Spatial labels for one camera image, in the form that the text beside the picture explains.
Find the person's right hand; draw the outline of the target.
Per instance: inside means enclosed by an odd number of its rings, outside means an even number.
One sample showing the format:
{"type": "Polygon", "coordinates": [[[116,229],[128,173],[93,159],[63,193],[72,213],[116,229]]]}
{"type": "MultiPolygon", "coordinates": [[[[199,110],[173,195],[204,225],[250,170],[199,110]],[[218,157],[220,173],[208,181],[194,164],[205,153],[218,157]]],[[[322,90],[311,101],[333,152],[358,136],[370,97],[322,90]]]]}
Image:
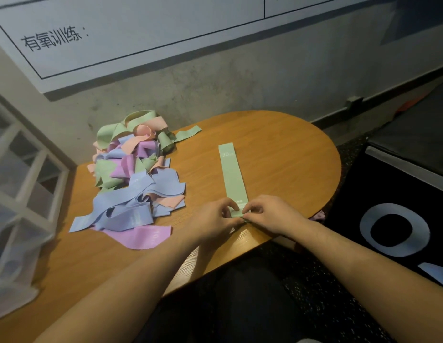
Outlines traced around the person's right hand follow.
{"type": "Polygon", "coordinates": [[[245,213],[266,213],[270,219],[269,226],[261,226],[273,234],[293,237],[304,231],[312,221],[305,219],[285,200],[272,195],[260,195],[250,200],[242,210],[245,213]]]}

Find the person's left hand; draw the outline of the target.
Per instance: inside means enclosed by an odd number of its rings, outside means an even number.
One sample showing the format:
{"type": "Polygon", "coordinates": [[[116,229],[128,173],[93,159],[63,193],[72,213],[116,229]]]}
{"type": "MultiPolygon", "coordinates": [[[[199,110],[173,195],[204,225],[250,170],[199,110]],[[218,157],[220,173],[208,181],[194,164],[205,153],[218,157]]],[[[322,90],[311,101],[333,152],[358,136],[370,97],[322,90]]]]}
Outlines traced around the person's left hand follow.
{"type": "Polygon", "coordinates": [[[226,225],[223,210],[233,208],[238,210],[235,201],[225,197],[201,206],[186,222],[183,233],[196,247],[215,238],[229,234],[240,225],[226,225]]]}

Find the green resistance band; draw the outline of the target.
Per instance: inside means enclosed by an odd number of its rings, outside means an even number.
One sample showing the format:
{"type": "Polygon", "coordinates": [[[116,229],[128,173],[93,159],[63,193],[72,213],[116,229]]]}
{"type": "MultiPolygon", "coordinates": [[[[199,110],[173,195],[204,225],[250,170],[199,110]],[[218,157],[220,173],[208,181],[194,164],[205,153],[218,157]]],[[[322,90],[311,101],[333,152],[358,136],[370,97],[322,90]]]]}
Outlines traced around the green resistance band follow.
{"type": "Polygon", "coordinates": [[[243,210],[248,203],[239,163],[233,143],[218,146],[223,172],[226,195],[236,202],[238,210],[243,210]]]}

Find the person's right forearm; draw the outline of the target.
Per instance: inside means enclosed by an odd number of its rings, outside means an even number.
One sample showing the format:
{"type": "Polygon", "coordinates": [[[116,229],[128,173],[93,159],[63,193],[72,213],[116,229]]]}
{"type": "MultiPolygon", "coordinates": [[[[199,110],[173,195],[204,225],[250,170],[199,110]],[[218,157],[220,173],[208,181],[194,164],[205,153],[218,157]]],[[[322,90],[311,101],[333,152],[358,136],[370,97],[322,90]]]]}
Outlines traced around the person's right forearm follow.
{"type": "Polygon", "coordinates": [[[443,343],[443,287],[323,225],[285,229],[398,343],[443,343]]]}

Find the person's left forearm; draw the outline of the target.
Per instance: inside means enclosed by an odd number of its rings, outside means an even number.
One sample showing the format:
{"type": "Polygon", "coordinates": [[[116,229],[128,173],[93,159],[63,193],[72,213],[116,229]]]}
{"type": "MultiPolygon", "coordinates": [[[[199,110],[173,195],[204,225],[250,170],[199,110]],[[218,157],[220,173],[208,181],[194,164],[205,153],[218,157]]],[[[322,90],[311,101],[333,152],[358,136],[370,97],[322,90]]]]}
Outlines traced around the person's left forearm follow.
{"type": "Polygon", "coordinates": [[[201,242],[184,231],[171,236],[88,294],[34,343],[131,342],[201,242]]]}

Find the wooden oval table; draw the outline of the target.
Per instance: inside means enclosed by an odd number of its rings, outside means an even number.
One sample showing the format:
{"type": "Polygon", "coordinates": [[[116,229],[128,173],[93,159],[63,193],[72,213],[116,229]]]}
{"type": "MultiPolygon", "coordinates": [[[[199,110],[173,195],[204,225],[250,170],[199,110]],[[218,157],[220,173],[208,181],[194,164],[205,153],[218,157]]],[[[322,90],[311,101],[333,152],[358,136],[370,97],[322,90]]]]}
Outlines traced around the wooden oval table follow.
{"type": "MultiPolygon", "coordinates": [[[[238,111],[197,123],[202,132],[177,145],[171,166],[186,183],[186,207],[158,225],[174,236],[204,204],[226,197],[218,145],[233,143],[249,199],[280,196],[309,218],[335,193],[341,176],[331,139],[307,121],[275,111],[238,111]]],[[[69,233],[73,219],[92,210],[94,178],[81,166],[66,189],[57,240],[41,251],[34,281],[40,294],[0,319],[0,343],[31,343],[67,311],[150,250],[133,251],[95,230],[69,233]]],[[[195,248],[169,286],[171,292],[268,241],[270,235],[246,224],[227,241],[195,248]]]]}

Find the person's dark trousers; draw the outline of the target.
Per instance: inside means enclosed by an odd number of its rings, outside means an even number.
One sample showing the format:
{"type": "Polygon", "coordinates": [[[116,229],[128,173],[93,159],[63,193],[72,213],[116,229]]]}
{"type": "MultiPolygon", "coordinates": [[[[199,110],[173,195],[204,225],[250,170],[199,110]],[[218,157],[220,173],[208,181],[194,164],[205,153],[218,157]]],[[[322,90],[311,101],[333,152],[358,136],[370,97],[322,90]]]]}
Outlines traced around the person's dark trousers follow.
{"type": "Polygon", "coordinates": [[[309,252],[267,242],[163,297],[133,343],[396,343],[309,252]]]}

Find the pile of pastel resistance bands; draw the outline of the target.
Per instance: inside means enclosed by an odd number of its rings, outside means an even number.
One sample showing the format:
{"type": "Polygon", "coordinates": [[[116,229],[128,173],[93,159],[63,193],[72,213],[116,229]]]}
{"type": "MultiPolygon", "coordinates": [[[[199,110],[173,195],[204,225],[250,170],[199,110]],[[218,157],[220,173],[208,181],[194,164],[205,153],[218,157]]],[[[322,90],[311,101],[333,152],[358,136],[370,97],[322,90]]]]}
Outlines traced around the pile of pastel resistance bands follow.
{"type": "Polygon", "coordinates": [[[99,193],[90,214],[76,217],[70,233],[95,230],[133,250],[151,249],[171,236],[172,227],[156,225],[160,217],[185,207],[186,184],[167,157],[175,145],[201,132],[199,126],[168,130],[153,110],[136,111],[103,126],[88,165],[99,193]]]}

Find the black plyo box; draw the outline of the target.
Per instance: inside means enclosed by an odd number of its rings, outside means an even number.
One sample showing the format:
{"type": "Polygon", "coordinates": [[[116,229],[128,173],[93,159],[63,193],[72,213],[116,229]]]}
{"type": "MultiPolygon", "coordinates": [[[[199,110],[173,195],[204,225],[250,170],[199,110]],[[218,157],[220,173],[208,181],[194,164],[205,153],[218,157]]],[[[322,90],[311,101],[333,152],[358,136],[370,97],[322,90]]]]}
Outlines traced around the black plyo box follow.
{"type": "Polygon", "coordinates": [[[443,83],[367,140],[325,225],[443,287],[443,83]]]}

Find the white clear drawer unit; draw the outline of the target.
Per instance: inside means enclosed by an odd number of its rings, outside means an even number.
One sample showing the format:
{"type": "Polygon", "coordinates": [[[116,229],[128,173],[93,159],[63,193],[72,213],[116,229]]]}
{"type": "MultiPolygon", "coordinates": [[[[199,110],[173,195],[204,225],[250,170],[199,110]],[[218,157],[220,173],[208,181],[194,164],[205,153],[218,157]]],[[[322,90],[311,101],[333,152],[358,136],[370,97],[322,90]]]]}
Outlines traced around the white clear drawer unit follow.
{"type": "Polygon", "coordinates": [[[0,318],[33,301],[69,169],[0,99],[0,318]]]}

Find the white wall board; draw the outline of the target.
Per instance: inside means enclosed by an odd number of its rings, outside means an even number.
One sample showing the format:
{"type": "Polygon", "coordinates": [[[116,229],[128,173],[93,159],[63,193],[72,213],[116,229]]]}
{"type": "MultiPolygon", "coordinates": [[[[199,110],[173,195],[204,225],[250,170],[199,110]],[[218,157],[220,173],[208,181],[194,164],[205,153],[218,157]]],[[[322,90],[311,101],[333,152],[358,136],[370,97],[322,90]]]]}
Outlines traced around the white wall board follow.
{"type": "Polygon", "coordinates": [[[40,93],[371,0],[0,0],[0,46],[40,93]]]}

